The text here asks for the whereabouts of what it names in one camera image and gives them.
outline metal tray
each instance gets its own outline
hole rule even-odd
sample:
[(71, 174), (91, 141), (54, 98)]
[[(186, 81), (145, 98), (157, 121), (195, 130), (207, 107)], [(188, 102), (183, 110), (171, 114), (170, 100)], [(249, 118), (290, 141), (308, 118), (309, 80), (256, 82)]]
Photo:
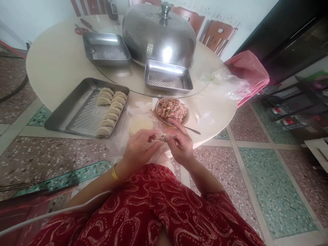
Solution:
[(188, 93), (194, 88), (187, 68), (155, 60), (146, 63), (145, 83), (150, 89), (169, 92)]
[(98, 94), (104, 87), (111, 88), (114, 92), (124, 92), (127, 95), (123, 109), (111, 132), (112, 134), (125, 109), (130, 89), (125, 86), (93, 78), (84, 79), (75, 90), (69, 94), (46, 120), (44, 128), (54, 132), (94, 139), (105, 139), (110, 137), (111, 134), (109, 136), (96, 136), (99, 124), (109, 108), (97, 106)]
[(125, 66), (131, 61), (129, 50), (118, 34), (84, 32), (83, 43), (86, 57), (95, 66)]

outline white plastic bag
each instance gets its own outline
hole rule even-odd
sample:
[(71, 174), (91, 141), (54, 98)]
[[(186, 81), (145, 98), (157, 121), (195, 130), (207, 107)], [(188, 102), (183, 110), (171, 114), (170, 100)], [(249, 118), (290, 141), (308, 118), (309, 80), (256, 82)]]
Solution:
[[(115, 164), (120, 161), (123, 157), (123, 154), (126, 149), (127, 142), (130, 139), (129, 131), (131, 128), (131, 123), (133, 118), (135, 117), (147, 117), (149, 118), (154, 125), (154, 129), (159, 130), (159, 134), (162, 134), (162, 130), (164, 129), (164, 124), (160, 122), (151, 111), (152, 104), (147, 103), (144, 104), (143, 102), (136, 102), (136, 107), (132, 108), (130, 106), (127, 107), (127, 110), (123, 112), (121, 115), (120, 121), (118, 122), (117, 126), (114, 129), (111, 137), (106, 140), (106, 147), (109, 150), (107, 154), (107, 159), (112, 163)], [(148, 163), (154, 162), (158, 156), (160, 155), (163, 146), (153, 155)]]
[(203, 74), (202, 80), (209, 80), (213, 96), (223, 94), (232, 100), (241, 100), (251, 93), (251, 85), (244, 79), (232, 75), (226, 67), (209, 74)]

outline red patterned fabric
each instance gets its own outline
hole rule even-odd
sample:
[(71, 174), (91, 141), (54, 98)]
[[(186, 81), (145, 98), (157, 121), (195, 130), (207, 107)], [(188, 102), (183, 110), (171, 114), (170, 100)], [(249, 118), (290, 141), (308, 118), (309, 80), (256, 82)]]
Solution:
[(155, 245), (162, 226), (172, 245), (264, 245), (225, 192), (199, 197), (157, 164), (136, 172), (93, 214), (53, 217), (29, 245)]

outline hand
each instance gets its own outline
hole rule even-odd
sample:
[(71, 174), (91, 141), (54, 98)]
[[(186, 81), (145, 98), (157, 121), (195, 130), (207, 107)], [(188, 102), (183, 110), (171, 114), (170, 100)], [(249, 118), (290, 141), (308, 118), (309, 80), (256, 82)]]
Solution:
[(156, 130), (139, 130), (127, 142), (123, 159), (115, 166), (117, 176), (127, 180), (130, 176), (141, 169), (150, 158), (164, 144), (161, 141), (155, 142), (151, 147), (149, 143), (156, 138)]
[(169, 118), (168, 121), (177, 129), (169, 129), (165, 133), (176, 136), (177, 139), (175, 140), (171, 136), (166, 136), (165, 140), (171, 149), (174, 159), (182, 166), (188, 165), (188, 163), (194, 160), (191, 137), (180, 122), (172, 118)]

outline woman's left hand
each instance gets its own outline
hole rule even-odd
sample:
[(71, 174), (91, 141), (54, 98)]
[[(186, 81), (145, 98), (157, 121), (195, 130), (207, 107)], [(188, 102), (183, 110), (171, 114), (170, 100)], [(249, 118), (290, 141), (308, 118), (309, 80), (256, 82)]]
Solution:
[(139, 130), (127, 142), (123, 159), (115, 166), (117, 176), (127, 180), (130, 176), (141, 169), (150, 158), (164, 144), (161, 141), (155, 142), (151, 147), (149, 143), (156, 138), (156, 130)]

